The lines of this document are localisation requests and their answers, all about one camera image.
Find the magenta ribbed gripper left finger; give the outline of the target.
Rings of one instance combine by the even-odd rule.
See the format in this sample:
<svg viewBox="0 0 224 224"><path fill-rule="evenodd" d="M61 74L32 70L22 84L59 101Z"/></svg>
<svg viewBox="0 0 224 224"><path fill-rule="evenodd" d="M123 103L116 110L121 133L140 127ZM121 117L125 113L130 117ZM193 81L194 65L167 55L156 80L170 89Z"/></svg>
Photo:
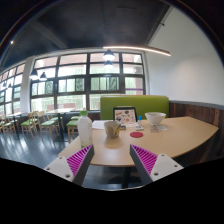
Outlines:
<svg viewBox="0 0 224 224"><path fill-rule="evenodd" d="M89 145L69 157L57 157L44 170L81 186L93 156L94 146Z"/></svg>

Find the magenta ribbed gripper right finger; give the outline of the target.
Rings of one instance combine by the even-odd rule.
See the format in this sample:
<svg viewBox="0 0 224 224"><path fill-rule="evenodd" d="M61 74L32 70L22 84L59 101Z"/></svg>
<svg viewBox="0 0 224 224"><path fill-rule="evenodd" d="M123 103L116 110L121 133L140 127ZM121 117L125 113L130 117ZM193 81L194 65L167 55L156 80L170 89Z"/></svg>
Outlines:
<svg viewBox="0 0 224 224"><path fill-rule="evenodd" d="M155 182L182 169L182 166L168 155L156 155L133 144L130 145L130 155L143 185Z"/></svg>

